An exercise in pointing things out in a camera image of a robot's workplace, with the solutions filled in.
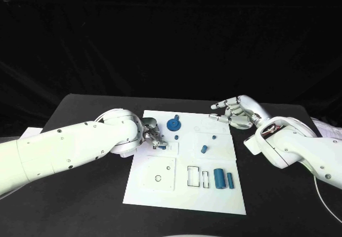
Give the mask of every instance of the white paper sheet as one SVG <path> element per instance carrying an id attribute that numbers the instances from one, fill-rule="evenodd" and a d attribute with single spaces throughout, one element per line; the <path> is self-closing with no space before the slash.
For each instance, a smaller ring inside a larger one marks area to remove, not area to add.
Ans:
<path id="1" fill-rule="evenodd" d="M 179 131 L 171 132 L 167 130 L 166 123 L 176 114 L 181 127 Z M 153 117 L 157 120 L 160 133 L 164 135 L 163 139 L 171 142 L 173 147 L 174 142 L 177 142 L 177 152 L 158 148 L 153 150 L 147 143 L 138 147 L 131 164 L 122 203 L 245 215 L 228 124 L 210 120 L 207 115 L 203 114 L 144 111 L 144 117 Z M 209 139 L 212 134 L 216 135 L 215 140 Z M 207 153 L 205 154 L 199 152 L 203 146 L 202 143 L 207 145 Z M 173 191 L 141 187 L 141 176 L 145 173 L 148 156 L 174 158 Z M 187 166 L 199 167 L 199 187 L 187 186 Z M 226 173 L 232 173 L 235 189 L 215 188 L 215 168 L 223 169 L 225 180 Z M 207 189 L 203 188 L 202 171 L 209 172 Z"/>

